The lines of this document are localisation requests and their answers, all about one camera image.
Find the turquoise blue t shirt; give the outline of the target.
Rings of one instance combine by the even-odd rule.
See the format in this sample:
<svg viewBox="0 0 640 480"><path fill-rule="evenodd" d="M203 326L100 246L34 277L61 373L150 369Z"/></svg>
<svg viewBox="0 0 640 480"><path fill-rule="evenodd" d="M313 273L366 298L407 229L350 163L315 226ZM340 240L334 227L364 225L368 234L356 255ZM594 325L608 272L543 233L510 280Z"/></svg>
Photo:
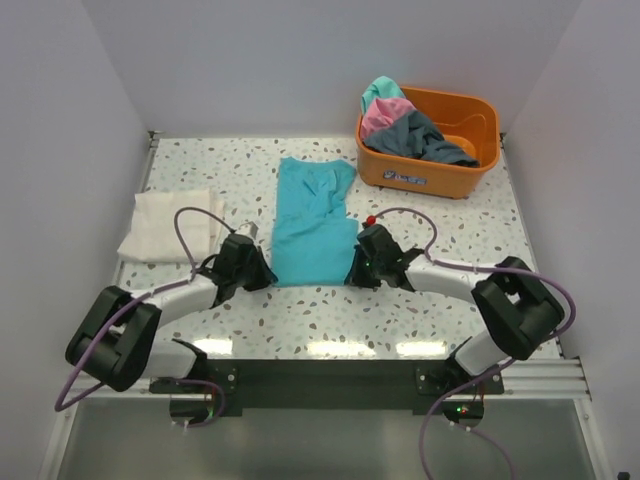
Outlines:
<svg viewBox="0 0 640 480"><path fill-rule="evenodd" d="M354 167L343 160L281 160L271 240L278 286L344 283L359 229L346 210L355 177Z"/></svg>

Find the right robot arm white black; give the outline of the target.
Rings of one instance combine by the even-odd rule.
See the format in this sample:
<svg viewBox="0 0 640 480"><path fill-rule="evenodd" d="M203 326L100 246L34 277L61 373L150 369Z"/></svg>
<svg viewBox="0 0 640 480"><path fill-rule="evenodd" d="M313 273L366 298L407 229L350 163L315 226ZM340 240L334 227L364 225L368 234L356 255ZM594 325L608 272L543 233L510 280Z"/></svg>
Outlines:
<svg viewBox="0 0 640 480"><path fill-rule="evenodd" d="M382 225L357 235L345 284L374 289L383 283L408 292L436 293L473 304L485 330L465 340L441 367L424 374L442 392L469 392L504 360L526 360L561 325L565 312L525 262L513 256L496 266L430 259L402 250Z"/></svg>

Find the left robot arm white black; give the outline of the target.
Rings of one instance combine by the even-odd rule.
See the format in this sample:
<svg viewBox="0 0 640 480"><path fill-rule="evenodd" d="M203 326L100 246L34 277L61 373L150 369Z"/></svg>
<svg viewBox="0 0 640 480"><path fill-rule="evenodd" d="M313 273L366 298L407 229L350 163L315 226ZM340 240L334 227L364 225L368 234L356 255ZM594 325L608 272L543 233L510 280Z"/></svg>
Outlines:
<svg viewBox="0 0 640 480"><path fill-rule="evenodd" d="M218 253L203 260L193 275L149 292L117 286L102 290L70 340L65 359L117 392L141 378L172 378L185 392L207 380L206 354L179 340L162 342L159 328L277 282L252 238L233 233Z"/></svg>

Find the folded cream t shirt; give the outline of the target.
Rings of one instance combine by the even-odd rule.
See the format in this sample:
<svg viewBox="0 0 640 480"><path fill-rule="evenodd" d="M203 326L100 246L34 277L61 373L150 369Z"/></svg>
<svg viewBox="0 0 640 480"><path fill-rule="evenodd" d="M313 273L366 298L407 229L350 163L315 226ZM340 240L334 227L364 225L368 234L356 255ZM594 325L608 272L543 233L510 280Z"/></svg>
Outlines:
<svg viewBox="0 0 640 480"><path fill-rule="evenodd" d="M188 257L174 229L174 216L183 207L200 208L223 218L225 202L210 189L137 194L130 230L118 248L119 258L136 263L186 264ZM214 253L222 232L216 220L189 211L180 215L179 226L196 261Z"/></svg>

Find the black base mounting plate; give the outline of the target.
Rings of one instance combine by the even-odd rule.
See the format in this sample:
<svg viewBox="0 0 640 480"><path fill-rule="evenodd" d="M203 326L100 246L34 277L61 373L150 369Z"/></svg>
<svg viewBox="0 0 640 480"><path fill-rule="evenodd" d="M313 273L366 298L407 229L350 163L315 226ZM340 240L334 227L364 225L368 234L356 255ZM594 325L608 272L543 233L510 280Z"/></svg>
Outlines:
<svg viewBox="0 0 640 480"><path fill-rule="evenodd" d="M207 360L194 378L158 378L174 419L239 417L252 409L427 412L443 394L424 374L445 360Z"/></svg>

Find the dark grey t shirt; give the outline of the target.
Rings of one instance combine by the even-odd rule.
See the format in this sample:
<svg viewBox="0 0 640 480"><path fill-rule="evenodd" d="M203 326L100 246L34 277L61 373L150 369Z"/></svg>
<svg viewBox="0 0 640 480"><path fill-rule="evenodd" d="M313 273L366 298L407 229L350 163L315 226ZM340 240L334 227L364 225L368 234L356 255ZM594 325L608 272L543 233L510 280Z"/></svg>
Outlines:
<svg viewBox="0 0 640 480"><path fill-rule="evenodd" d="M477 159L446 140L430 118L417 110L370 135L363 143L371 150L388 155L469 168L480 166Z"/></svg>

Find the pink t shirt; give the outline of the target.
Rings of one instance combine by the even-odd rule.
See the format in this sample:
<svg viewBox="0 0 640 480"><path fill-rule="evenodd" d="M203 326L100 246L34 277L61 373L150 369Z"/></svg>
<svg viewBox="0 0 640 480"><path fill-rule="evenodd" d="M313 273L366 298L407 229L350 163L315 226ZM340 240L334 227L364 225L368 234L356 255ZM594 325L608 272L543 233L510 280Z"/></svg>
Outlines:
<svg viewBox="0 0 640 480"><path fill-rule="evenodd" d="M415 106L406 98L375 98L362 117L359 138L365 140L415 110Z"/></svg>

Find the orange plastic basket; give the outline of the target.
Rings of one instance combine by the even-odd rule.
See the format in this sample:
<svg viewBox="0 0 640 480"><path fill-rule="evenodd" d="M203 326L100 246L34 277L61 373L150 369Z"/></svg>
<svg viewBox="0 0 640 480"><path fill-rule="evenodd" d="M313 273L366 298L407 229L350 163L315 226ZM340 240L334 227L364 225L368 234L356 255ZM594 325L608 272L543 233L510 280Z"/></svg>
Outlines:
<svg viewBox="0 0 640 480"><path fill-rule="evenodd" d="M500 157L500 122L487 101L403 86L407 107L388 110L379 128L373 114L356 127L357 170L371 186L461 199Z"/></svg>

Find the teal green t shirt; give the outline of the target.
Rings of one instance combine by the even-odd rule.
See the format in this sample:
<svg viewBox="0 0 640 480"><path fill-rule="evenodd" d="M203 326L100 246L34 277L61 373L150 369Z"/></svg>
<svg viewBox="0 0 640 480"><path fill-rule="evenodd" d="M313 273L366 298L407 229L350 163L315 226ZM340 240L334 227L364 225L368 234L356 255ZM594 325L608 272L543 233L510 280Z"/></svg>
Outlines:
<svg viewBox="0 0 640 480"><path fill-rule="evenodd" d="M404 98L404 92L401 87L388 76L379 76L373 80L360 98L360 110L364 115L375 99L388 99L388 98Z"/></svg>

